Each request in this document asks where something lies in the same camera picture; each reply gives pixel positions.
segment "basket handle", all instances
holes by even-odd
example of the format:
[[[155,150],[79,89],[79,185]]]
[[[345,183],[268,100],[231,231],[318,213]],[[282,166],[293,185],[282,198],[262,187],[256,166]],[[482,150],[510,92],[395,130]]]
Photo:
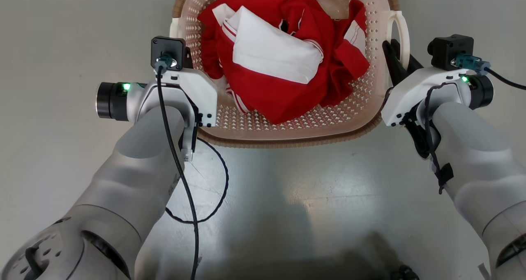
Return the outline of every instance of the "basket handle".
[[[411,55],[409,48],[409,30],[407,28],[406,19],[402,15],[402,11],[388,11],[389,18],[387,19],[387,41],[390,43],[393,32],[393,22],[398,26],[398,33],[400,35],[400,63],[407,70],[409,66],[409,57]]]

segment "gray floor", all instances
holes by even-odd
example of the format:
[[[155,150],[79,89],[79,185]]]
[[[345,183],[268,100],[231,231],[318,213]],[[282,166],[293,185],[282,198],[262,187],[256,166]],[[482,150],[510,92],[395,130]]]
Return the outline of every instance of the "gray floor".
[[[0,0],[0,264],[62,216],[129,123],[98,119],[101,81],[148,81],[150,39],[168,34],[175,0]],[[413,54],[453,33],[519,80],[524,0],[400,0]],[[496,83],[480,113],[526,163],[526,93]],[[201,225],[201,279],[381,278],[400,262],[422,279],[481,279],[485,247],[439,196],[402,129],[303,149],[220,148],[231,172],[221,211]],[[218,159],[197,147],[186,173],[198,213],[222,191]],[[169,207],[189,213],[182,187]],[[137,261],[139,278],[187,279],[192,229],[164,216]]]

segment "white fabric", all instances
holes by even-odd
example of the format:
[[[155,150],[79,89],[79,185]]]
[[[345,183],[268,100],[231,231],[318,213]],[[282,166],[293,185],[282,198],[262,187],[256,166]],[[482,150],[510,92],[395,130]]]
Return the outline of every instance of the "white fabric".
[[[261,74],[308,84],[323,61],[321,47],[273,27],[245,7],[212,10],[223,32],[234,42],[233,62]]]
[[[358,25],[356,20],[351,22],[349,29],[344,35],[344,39],[349,41],[354,47],[358,48],[363,56],[365,56],[365,32]]]

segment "clothing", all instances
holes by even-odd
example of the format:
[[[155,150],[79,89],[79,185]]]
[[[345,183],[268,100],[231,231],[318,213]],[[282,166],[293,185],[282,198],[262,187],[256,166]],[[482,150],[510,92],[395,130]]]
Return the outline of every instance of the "clothing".
[[[244,26],[247,20],[254,25],[254,14],[270,25],[257,36]],[[339,104],[352,92],[349,82],[369,67],[364,48],[353,45],[365,45],[365,8],[358,0],[350,2],[344,20],[331,20],[316,0],[217,0],[198,19],[205,24],[205,72],[212,79],[226,77],[229,93],[241,101],[238,108],[256,109],[274,124],[300,117],[317,104]],[[291,48],[303,52],[291,53]]]

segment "perforated basket bottom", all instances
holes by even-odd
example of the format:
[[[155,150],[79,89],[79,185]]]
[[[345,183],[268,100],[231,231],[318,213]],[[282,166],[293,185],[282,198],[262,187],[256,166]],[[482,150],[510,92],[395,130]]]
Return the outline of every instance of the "perforated basket bottom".
[[[197,16],[216,0],[178,0],[174,17],[179,17],[179,34],[185,38],[196,69],[202,70],[202,24]],[[366,7],[366,58],[368,72],[350,82],[353,94],[338,106],[310,110],[302,117],[273,125],[257,112],[241,114],[231,98],[220,94],[217,126],[201,130],[201,137],[229,147],[296,147],[343,141],[359,137],[378,125],[380,106],[385,96],[387,71],[381,43],[387,31],[387,12],[397,0],[361,0]],[[350,0],[318,0],[332,18],[347,18]]]

